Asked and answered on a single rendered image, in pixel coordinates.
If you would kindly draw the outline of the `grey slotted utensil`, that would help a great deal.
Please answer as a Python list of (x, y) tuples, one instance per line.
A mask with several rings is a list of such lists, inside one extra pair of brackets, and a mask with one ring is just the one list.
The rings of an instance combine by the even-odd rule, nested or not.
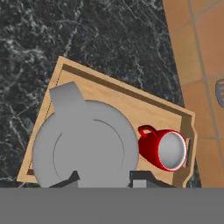
[(218, 104), (224, 108), (224, 78), (219, 79), (215, 83), (215, 96)]

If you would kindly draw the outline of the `grey kettle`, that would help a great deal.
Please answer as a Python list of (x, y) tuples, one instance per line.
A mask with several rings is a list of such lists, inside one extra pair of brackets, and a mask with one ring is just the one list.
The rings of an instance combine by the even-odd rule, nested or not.
[(53, 113), (32, 150), (40, 186), (77, 179), (79, 187), (121, 187), (137, 168), (137, 136), (128, 119), (101, 101), (86, 101), (69, 82), (49, 90)]

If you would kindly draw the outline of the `red mug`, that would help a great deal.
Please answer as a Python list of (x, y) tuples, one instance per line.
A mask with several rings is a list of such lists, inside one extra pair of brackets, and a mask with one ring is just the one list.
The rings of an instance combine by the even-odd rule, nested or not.
[(138, 128), (140, 155), (157, 168), (166, 172), (175, 172), (186, 161), (186, 140), (172, 129), (156, 130), (150, 125)]

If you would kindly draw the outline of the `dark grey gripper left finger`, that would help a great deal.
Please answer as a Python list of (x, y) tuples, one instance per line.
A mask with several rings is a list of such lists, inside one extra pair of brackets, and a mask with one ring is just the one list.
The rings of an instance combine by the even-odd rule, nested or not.
[(72, 184), (80, 179), (80, 176), (77, 171), (73, 171), (70, 177), (66, 180), (63, 180), (55, 185), (51, 185), (51, 188), (61, 188)]

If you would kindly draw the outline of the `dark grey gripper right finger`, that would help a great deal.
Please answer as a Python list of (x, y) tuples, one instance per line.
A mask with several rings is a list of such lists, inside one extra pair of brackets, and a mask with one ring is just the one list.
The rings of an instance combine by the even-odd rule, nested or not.
[(129, 173), (129, 187), (130, 188), (173, 188), (154, 177), (151, 171), (131, 171)]

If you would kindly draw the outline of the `wooden tray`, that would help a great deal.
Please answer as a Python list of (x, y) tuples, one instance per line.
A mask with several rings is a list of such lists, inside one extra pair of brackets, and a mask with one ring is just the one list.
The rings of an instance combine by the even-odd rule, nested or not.
[(195, 114), (185, 108), (146, 93), (69, 59), (59, 57), (48, 87), (75, 82), (84, 98), (106, 102), (121, 111), (136, 129), (143, 124), (164, 130), (176, 130), (187, 141), (187, 160), (177, 171), (162, 171), (140, 157), (137, 169), (150, 171), (156, 179), (176, 187), (185, 187), (193, 175), (198, 136)]

